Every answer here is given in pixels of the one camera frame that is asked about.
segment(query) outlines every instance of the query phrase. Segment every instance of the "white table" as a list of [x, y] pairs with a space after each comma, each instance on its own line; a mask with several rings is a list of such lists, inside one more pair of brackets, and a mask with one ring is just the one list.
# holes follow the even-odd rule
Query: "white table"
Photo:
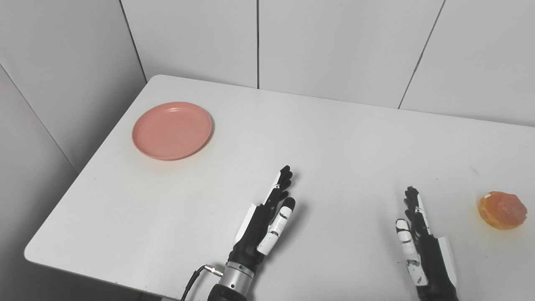
[[[165, 162], [132, 144], [137, 118], [189, 101], [213, 117], [198, 153]], [[535, 294], [535, 219], [495, 230], [476, 201], [516, 193], [535, 209], [535, 129], [156, 76], [26, 248], [28, 260], [179, 298], [222, 264], [251, 201], [289, 164], [298, 201], [251, 289], [254, 300], [417, 300], [394, 221], [418, 188], [452, 244], [461, 300]], [[217, 282], [201, 276], [189, 299]]]

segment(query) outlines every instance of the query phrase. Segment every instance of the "white finger segment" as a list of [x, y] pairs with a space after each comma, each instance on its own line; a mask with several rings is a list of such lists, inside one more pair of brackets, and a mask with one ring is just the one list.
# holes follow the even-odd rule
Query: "white finger segment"
[[405, 263], [407, 271], [414, 282], [414, 285], [420, 287], [428, 285], [429, 281], [422, 268], [422, 261], [420, 254], [416, 251], [416, 245], [412, 239], [412, 234], [409, 232], [409, 224], [404, 219], [396, 221], [396, 231], [398, 232], [398, 239], [401, 242], [401, 248], [405, 255]]
[[277, 216], [275, 216], [273, 222], [267, 228], [267, 233], [264, 239], [260, 242], [256, 248], [258, 252], [268, 255], [275, 243], [279, 240], [280, 234], [284, 231], [284, 227], [288, 222], [288, 218], [292, 214], [292, 210], [286, 206], [282, 206]]

